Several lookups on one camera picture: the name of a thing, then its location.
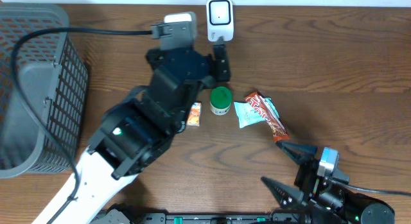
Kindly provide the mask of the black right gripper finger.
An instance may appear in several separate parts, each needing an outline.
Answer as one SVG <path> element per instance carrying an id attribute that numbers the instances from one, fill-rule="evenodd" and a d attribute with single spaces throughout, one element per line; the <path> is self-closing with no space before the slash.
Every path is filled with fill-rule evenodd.
<path id="1" fill-rule="evenodd" d="M 290 187 L 267 177 L 261 177 L 282 209 L 296 209 L 305 206 L 304 193 L 298 188 Z"/>
<path id="2" fill-rule="evenodd" d="M 315 157 L 318 148 L 312 145 L 277 141 L 276 146 L 289 156 L 297 165 L 305 164 Z"/>

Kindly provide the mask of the red chocolate bar wrapper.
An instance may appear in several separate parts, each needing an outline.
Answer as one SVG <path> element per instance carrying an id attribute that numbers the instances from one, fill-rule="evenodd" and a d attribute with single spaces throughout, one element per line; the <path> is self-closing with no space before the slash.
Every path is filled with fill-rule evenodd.
<path id="1" fill-rule="evenodd" d="M 258 92 L 252 92 L 245 97 L 245 101 L 268 123 L 269 127 L 271 127 L 275 142 L 289 139 L 289 135 L 282 122 L 280 122 L 276 113 L 262 95 Z"/>

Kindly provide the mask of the green lid seasoning jar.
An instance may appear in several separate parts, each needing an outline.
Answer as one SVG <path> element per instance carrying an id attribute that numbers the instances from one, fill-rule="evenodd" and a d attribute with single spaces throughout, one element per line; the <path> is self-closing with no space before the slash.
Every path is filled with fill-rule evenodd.
<path id="1" fill-rule="evenodd" d="M 216 87 L 211 91 L 211 112 L 222 116 L 228 113 L 232 103 L 232 92 L 227 87 Z"/>

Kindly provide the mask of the small orange juice packet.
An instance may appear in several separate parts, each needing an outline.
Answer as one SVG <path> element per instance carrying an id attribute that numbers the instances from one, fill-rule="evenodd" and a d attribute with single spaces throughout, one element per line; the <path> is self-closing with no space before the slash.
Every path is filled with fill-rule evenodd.
<path id="1" fill-rule="evenodd" d="M 195 102 L 191 106 L 191 110 L 190 110 L 186 124 L 188 126 L 200 126 L 201 113 L 202 113 L 202 103 Z"/>

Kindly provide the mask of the mint green wet wipes pack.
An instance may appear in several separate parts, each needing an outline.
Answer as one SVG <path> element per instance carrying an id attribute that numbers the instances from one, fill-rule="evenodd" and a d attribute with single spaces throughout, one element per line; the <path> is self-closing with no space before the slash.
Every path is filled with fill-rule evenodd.
<path id="1" fill-rule="evenodd" d="M 265 121 L 265 119 L 260 116 L 259 112 L 250 104 L 251 98 L 252 96 L 247 96 L 246 102 L 234 102 L 234 108 L 240 128 Z"/>

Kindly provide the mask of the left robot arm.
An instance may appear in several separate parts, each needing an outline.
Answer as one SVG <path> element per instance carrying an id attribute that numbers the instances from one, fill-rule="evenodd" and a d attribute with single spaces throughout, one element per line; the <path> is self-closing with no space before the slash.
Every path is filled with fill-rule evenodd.
<path id="1" fill-rule="evenodd" d="M 171 44 L 146 54 L 153 75 L 108 110 L 70 177 L 37 223 L 90 223 L 120 190 L 167 151 L 183 132 L 192 105 L 204 89 L 229 81 L 225 42 L 204 56 L 192 43 Z"/>

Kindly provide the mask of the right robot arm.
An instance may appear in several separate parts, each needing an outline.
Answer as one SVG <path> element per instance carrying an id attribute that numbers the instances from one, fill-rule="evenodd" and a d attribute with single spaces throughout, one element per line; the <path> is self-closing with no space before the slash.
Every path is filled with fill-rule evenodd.
<path id="1" fill-rule="evenodd" d="M 382 200 L 349 190 L 349 177 L 338 168 L 340 154 L 325 147 L 275 143 L 298 166 L 294 186 L 261 177 L 279 204 L 268 223 L 394 223 L 394 209 Z"/>

